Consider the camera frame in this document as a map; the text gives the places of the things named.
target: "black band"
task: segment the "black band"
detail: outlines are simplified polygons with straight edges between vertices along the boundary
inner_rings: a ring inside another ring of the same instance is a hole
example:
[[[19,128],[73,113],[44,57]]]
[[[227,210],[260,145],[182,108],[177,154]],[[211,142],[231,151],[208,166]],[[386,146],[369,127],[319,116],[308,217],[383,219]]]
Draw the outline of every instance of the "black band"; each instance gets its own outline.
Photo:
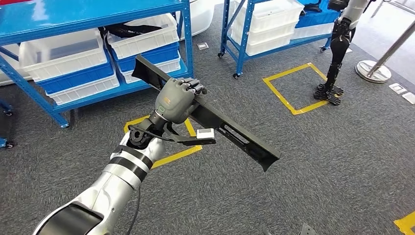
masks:
[[[135,149],[125,146],[125,145],[118,145],[118,147],[114,150],[114,153],[121,153],[121,151],[127,152],[134,157],[140,159],[144,164],[147,165],[148,169],[151,169],[153,166],[153,162],[144,154],[137,152]]]
[[[109,164],[117,164],[121,165],[130,171],[132,171],[137,177],[143,181],[145,176],[147,175],[147,172],[145,172],[143,169],[141,169],[138,165],[134,164],[134,162],[123,158],[123,157],[114,157],[111,159]]]

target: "yellow tape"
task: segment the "yellow tape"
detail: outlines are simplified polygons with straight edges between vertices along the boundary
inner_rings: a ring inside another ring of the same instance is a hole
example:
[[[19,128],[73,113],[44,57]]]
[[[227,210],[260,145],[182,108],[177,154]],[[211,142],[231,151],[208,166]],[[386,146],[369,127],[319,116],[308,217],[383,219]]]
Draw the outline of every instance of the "yellow tape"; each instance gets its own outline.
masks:
[[[135,120],[132,120],[132,121],[129,121],[129,122],[126,122],[125,125],[124,125],[124,133],[127,133],[128,132],[128,126],[129,125],[135,125],[137,123],[140,123],[140,122],[142,122],[144,119],[146,119],[148,117],[149,117],[149,115],[148,116],[145,116],[145,117],[140,117],[138,119],[135,119]],[[190,123],[190,120],[189,119],[186,119],[186,121],[184,121],[184,124],[185,124],[187,130],[189,131],[190,136],[196,136],[196,132],[193,129],[193,126]],[[167,164],[169,162],[175,161],[177,159],[180,159],[180,158],[185,157],[187,155],[190,155],[192,153],[195,153],[195,152],[197,152],[199,150],[202,150],[202,146],[201,145],[196,145],[194,147],[191,147],[190,149],[186,149],[186,150],[184,150],[182,152],[179,152],[179,153],[176,153],[176,154],[171,155],[169,157],[166,157],[166,158],[163,158],[161,160],[158,160],[157,162],[155,162],[153,164],[152,169],[153,168],[156,168],[158,166]]]
[[[327,101],[325,101],[325,100],[322,100],[322,101],[319,101],[319,102],[317,102],[317,103],[314,103],[314,104],[312,104],[312,105],[309,105],[309,106],[307,106],[307,107],[305,107],[305,108],[302,108],[302,109],[295,109],[289,102],[288,102],[288,100],[286,100],[282,95],[281,95],[281,93],[271,84],[271,82],[270,81],[272,81],[272,80],[274,80],[274,79],[277,79],[277,78],[280,78],[280,77],[283,77],[283,76],[286,76],[286,75],[289,75],[289,74],[291,74],[291,73],[294,73],[294,72],[297,72],[297,71],[299,71],[299,70],[302,70],[302,69],[305,69],[305,68],[308,68],[308,67],[311,67],[318,75],[320,75],[321,77],[322,77],[322,79],[324,80],[324,81],[327,81],[327,78],[326,78],[326,76],[315,66],[315,65],[313,65],[312,63],[307,63],[307,64],[304,64],[304,65],[301,65],[301,66],[298,66],[298,67],[295,67],[295,68],[293,68],[293,69],[290,69],[290,70],[287,70],[287,71],[284,71],[284,72],[280,72],[280,73],[278,73],[278,74],[275,74],[275,75],[272,75],[272,76],[270,76],[270,77],[267,77],[267,78],[264,78],[263,79],[263,81],[265,82],[265,84],[271,89],[271,91],[278,97],[278,99],[280,99],[281,100],[281,103],[283,103],[284,105],[285,105],[285,107],[287,107],[288,108],[288,110],[290,110],[291,111],[291,113],[293,114],[293,115],[298,115],[298,114],[303,114],[303,113],[306,113],[306,112],[308,112],[308,111],[311,111],[311,110],[314,110],[314,109],[317,109],[317,108],[319,108],[319,107],[321,107],[321,106],[323,106],[323,105],[325,105],[325,104],[327,104],[328,102]]]
[[[405,235],[415,235],[412,228],[415,227],[415,211],[402,219],[395,220],[395,225]]]
[[[169,162],[175,161],[175,160],[180,159],[182,157],[188,156],[188,155],[190,155],[192,153],[195,153],[199,150],[202,150],[202,147],[200,145],[197,145],[197,146],[191,147],[190,149],[186,149],[185,151],[182,151],[180,153],[176,153],[176,154],[171,155],[167,158],[163,158],[161,160],[158,160],[157,162],[154,163],[152,169],[156,168],[158,166],[167,164]]]

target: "cable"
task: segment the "cable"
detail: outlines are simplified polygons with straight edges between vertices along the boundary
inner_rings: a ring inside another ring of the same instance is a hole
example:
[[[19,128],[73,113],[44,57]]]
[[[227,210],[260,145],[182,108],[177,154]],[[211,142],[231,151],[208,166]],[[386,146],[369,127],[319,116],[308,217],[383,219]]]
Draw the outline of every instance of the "cable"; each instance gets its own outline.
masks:
[[[151,133],[151,132],[149,132],[149,131],[146,131],[146,130],[144,130],[144,129],[140,128],[140,127],[133,126],[133,125],[129,125],[129,126],[128,126],[128,129],[130,129],[130,127],[134,128],[134,129],[136,129],[136,130],[139,130],[139,131],[141,131],[141,132],[144,132],[144,133],[146,133],[146,134],[149,134],[149,135],[151,135],[151,136],[153,136],[153,137],[155,137],[155,138],[158,138],[158,139],[160,139],[160,140],[169,141],[169,142],[175,142],[175,141],[174,141],[174,140],[172,140],[172,139],[168,139],[168,138],[164,138],[164,137],[162,137],[162,136],[158,136],[158,135],[156,135],[156,134],[154,134],[154,133]]]
[[[137,209],[136,209],[136,212],[134,213],[133,221],[131,221],[130,228],[128,229],[128,232],[126,233],[126,235],[130,235],[131,230],[134,227],[134,223],[136,222],[138,210],[140,209],[140,198],[141,198],[141,187],[138,188]]]

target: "black bracket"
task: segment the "black bracket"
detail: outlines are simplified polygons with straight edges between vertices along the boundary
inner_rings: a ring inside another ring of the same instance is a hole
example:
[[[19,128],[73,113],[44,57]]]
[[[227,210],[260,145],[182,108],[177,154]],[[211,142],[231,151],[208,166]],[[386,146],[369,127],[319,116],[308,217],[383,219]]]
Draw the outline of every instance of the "black bracket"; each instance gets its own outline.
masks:
[[[175,130],[173,130],[172,123],[168,122],[164,126],[165,133],[172,139],[174,142],[181,143],[186,146],[194,146],[194,145],[205,145],[205,144],[215,144],[215,138],[205,138],[205,139],[198,139],[196,137],[185,137],[179,135]]]
[[[142,79],[159,91],[163,88],[164,83],[170,79],[165,72],[148,62],[141,55],[136,57],[136,67],[132,76]],[[197,96],[194,101],[199,105],[190,117],[204,128],[213,128],[224,135],[257,161],[264,171],[279,159],[279,152],[213,108],[202,97]]]

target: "gray carpet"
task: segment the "gray carpet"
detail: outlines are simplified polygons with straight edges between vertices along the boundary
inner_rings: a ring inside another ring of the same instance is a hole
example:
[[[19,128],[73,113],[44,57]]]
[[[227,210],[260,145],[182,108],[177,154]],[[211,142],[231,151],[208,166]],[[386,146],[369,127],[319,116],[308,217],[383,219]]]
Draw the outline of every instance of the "gray carpet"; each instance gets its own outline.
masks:
[[[217,8],[211,28],[194,37],[195,76],[213,106],[282,158],[264,173],[218,136],[216,145],[147,176],[132,234],[259,235],[267,227],[275,235],[296,235],[303,222],[320,235],[401,234],[393,221],[415,210],[415,107],[387,85],[404,80],[396,73],[387,84],[359,78],[354,66],[372,58],[352,45],[338,80],[346,91],[343,103],[293,116],[262,78],[308,62],[326,72],[331,52],[318,49],[324,41],[248,61],[234,80],[235,62],[216,56],[221,15]],[[210,48],[199,51],[202,42]],[[273,84],[294,105],[306,105],[313,92],[308,79],[318,82],[313,73]],[[60,129],[16,86],[1,87],[0,94],[16,108],[13,126],[2,122],[2,128],[18,143],[0,151],[0,228],[8,235],[29,234],[88,187],[123,136],[124,123],[148,114],[157,96],[145,90],[67,112],[71,127]],[[182,148],[170,146],[167,154],[175,147]],[[132,198],[116,235],[126,232],[135,204]]]

